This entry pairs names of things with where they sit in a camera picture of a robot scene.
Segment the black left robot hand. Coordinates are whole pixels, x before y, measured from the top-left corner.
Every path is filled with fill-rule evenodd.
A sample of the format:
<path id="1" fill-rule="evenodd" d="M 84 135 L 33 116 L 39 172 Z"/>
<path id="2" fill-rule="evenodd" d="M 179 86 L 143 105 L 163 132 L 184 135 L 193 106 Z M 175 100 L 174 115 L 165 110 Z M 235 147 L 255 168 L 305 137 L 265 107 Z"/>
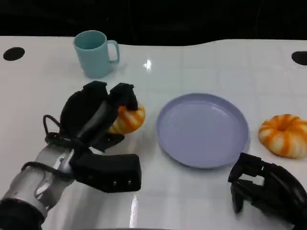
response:
<path id="1" fill-rule="evenodd" d="M 134 85 L 119 83 L 109 92 L 107 83 L 92 81 L 75 92 L 60 115 L 60 132 L 86 147 L 104 152 L 123 141 L 123 134 L 112 134 L 109 128 L 119 116 L 119 107 L 137 110 Z"/>

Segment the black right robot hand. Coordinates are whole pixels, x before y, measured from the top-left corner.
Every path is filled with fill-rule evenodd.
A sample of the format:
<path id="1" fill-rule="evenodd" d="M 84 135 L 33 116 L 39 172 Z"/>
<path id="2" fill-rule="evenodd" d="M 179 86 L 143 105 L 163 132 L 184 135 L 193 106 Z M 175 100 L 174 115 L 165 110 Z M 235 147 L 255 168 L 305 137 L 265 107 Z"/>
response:
<path id="1" fill-rule="evenodd" d="M 248 201 L 263 213 L 291 223 L 295 230 L 307 228 L 307 193 L 282 166 L 241 153 L 228 182 L 236 214 L 242 211 L 244 201 Z"/>

